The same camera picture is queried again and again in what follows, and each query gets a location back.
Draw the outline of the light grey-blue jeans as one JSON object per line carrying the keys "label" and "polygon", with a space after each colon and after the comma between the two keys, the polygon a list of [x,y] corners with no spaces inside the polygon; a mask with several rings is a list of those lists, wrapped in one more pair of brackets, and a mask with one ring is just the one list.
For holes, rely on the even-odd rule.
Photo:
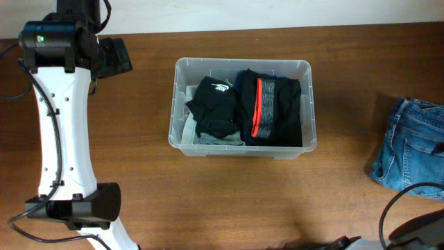
{"label": "light grey-blue jeans", "polygon": [[[229,81],[224,81],[233,88],[233,85]],[[194,97],[196,88],[198,85],[191,85],[187,87],[187,102],[191,101]],[[187,120],[182,132],[182,143],[186,145],[191,144],[206,144],[206,145],[228,145],[228,146],[243,146],[245,142],[241,139],[240,130],[232,135],[228,135],[222,139],[218,139],[212,135],[202,133],[198,135],[196,133],[196,122],[193,120],[194,116],[189,110]]]}

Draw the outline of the black shorts red waistband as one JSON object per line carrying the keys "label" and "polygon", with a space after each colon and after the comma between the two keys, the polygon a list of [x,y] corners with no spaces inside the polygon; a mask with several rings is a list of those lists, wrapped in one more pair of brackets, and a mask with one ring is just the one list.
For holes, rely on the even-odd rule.
{"label": "black shorts red waistband", "polygon": [[260,74],[250,69],[237,73],[238,123],[248,146],[302,147],[300,81]]}

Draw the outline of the black garment with white logo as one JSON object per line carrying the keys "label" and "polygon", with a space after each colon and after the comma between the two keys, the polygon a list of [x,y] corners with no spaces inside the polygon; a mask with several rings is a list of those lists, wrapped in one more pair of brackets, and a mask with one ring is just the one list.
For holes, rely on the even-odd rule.
{"label": "black garment with white logo", "polygon": [[237,101],[235,90],[226,82],[205,76],[186,106],[194,116],[196,133],[222,139],[236,133]]}

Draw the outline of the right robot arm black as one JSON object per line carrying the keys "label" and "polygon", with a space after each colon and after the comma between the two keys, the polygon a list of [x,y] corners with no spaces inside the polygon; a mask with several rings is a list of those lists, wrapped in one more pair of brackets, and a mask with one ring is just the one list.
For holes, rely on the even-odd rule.
{"label": "right robot arm black", "polygon": [[[386,241],[387,249],[443,250],[443,210],[411,219],[395,229]],[[319,247],[321,250],[380,250],[380,242],[346,236]]]}

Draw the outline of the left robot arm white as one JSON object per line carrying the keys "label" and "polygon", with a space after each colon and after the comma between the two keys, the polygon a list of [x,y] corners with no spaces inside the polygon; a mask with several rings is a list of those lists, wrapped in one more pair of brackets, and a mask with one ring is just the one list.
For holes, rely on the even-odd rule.
{"label": "left robot arm white", "polygon": [[20,67],[29,78],[40,122],[42,171],[24,216],[64,224],[95,249],[136,249],[119,213],[121,189],[99,183],[89,153],[87,99],[100,78],[133,66],[122,39],[99,39],[108,1],[59,1],[55,12],[25,24]]}

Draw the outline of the dark blue garment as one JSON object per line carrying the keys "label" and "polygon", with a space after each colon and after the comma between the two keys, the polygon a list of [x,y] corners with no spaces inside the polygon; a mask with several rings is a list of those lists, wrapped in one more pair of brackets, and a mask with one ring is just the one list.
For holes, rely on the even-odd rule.
{"label": "dark blue garment", "polygon": [[277,93],[285,77],[260,74],[250,69],[237,74],[234,88],[238,93],[237,124],[247,145],[275,146]]}

